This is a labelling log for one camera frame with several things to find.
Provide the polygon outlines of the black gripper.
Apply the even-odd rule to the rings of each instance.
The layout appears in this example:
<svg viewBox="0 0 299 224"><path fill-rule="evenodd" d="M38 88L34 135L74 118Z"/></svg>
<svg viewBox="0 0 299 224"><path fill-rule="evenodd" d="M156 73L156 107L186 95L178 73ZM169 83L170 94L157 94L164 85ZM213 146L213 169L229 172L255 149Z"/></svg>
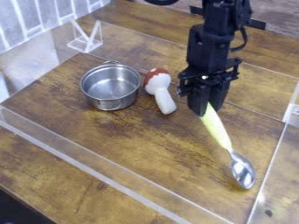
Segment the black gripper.
<svg viewBox="0 0 299 224"><path fill-rule="evenodd" d="M178 73L177 95L188 96L188 107L204 116L208 102L220 110L229 91L229 83L239 76L240 58L231 58L229 48L235 33L216 34L196 24L189 29L186 45L186 68Z"/></svg>

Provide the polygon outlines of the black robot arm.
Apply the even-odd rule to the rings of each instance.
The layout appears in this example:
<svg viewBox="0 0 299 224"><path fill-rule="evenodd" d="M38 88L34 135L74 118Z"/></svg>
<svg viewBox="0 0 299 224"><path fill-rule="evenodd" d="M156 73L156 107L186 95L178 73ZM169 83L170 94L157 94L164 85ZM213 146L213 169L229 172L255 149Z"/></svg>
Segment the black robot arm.
<svg viewBox="0 0 299 224"><path fill-rule="evenodd" d="M239 78L240 51L248 42L248 0L201 0L204 23L189 29L186 68L178 73L177 95L186 97L189 110L204 116L208 104L218 110L229 83Z"/></svg>

